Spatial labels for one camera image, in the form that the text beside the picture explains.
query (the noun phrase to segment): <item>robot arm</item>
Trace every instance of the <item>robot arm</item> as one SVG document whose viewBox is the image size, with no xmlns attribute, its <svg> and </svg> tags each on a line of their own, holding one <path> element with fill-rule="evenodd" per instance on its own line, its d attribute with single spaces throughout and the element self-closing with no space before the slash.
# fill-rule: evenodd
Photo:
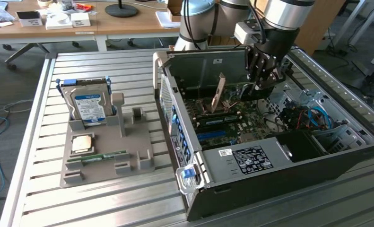
<svg viewBox="0 0 374 227">
<path fill-rule="evenodd" d="M 237 24 L 236 37 L 241 43 L 254 44 L 246 47 L 245 62 L 248 79 L 256 83 L 252 96 L 285 80 L 279 66 L 295 44 L 315 1 L 269 0 L 262 19 L 250 5 L 256 18 Z"/>
<path fill-rule="evenodd" d="M 269 0 L 260 18 L 248 0 L 185 0 L 182 6 L 181 37 L 176 50 L 206 49 L 209 35 L 234 36 L 246 44 L 248 79 L 254 82 L 245 97 L 261 99 L 273 86 L 285 80 L 279 71 L 316 0 Z M 254 19 L 245 20 L 249 10 Z"/>
</svg>

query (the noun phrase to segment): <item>small white box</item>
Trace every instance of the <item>small white box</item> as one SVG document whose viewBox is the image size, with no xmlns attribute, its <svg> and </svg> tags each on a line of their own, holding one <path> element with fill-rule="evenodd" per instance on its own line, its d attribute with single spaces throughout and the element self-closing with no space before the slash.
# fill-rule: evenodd
<svg viewBox="0 0 374 227">
<path fill-rule="evenodd" d="M 47 23 L 46 23 L 46 29 L 54 30 L 54 29 L 63 29 L 63 28 L 73 28 L 73 22 L 65 13 L 58 14 L 50 14 L 47 16 Z"/>
<path fill-rule="evenodd" d="M 317 51 L 324 51 L 328 49 L 328 46 L 332 44 L 332 41 L 336 37 L 336 33 L 331 32 L 329 34 L 329 31 L 327 31 L 325 35 L 324 35 L 324 38 L 320 42 L 320 45 L 319 45 L 319 48 L 316 49 Z"/>
<path fill-rule="evenodd" d="M 71 21 L 74 27 L 91 26 L 91 20 L 89 18 L 89 13 L 73 13 Z"/>
<path fill-rule="evenodd" d="M 19 21 L 23 27 L 42 26 L 43 21 L 39 12 L 18 12 Z"/>
</svg>

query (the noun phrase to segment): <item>lamp base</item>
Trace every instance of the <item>lamp base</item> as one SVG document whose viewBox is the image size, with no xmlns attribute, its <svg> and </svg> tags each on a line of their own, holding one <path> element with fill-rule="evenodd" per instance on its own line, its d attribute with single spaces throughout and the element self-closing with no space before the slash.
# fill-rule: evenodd
<svg viewBox="0 0 374 227">
<path fill-rule="evenodd" d="M 138 14 L 138 9 L 130 5 L 120 8 L 118 4 L 114 4 L 106 7 L 106 13 L 113 17 L 133 17 Z"/>
</svg>

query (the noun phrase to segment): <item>green circuit board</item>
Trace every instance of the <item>green circuit board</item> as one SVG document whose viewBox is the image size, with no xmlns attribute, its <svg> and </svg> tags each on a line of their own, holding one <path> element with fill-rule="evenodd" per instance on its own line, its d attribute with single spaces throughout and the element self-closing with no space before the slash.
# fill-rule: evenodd
<svg viewBox="0 0 374 227">
<path fill-rule="evenodd" d="M 208 111 L 212 101 L 213 99 L 208 97 L 185 100 L 204 150 L 261 140 L 277 131 L 277 128 L 271 128 L 266 124 L 264 114 L 257 109 L 256 101 L 241 102 L 222 99 L 214 114 Z M 233 122 L 221 122 L 222 119 L 229 117 L 217 117 L 217 114 L 230 114 L 232 117 L 237 116 L 237 119 Z M 200 124 L 200 122 L 202 123 L 198 120 L 201 117 L 209 118 L 206 122 L 217 123 Z"/>
</svg>

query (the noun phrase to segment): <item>metal slotted table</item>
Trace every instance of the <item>metal slotted table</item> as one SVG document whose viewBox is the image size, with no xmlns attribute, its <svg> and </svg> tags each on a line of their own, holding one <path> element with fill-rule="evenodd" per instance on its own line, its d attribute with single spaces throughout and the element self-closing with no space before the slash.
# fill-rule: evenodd
<svg viewBox="0 0 374 227">
<path fill-rule="evenodd" d="M 0 226 L 374 226 L 374 158 L 335 181 L 186 221 L 153 90 L 153 53 L 164 50 L 63 53 L 46 59 Z M 374 123 L 374 111 L 311 58 L 296 54 Z M 125 94 L 125 112 L 136 106 L 148 112 L 157 170 L 61 189 L 69 109 L 55 80 L 105 76 L 114 92 Z M 295 76 L 312 84 L 299 69 Z"/>
</svg>

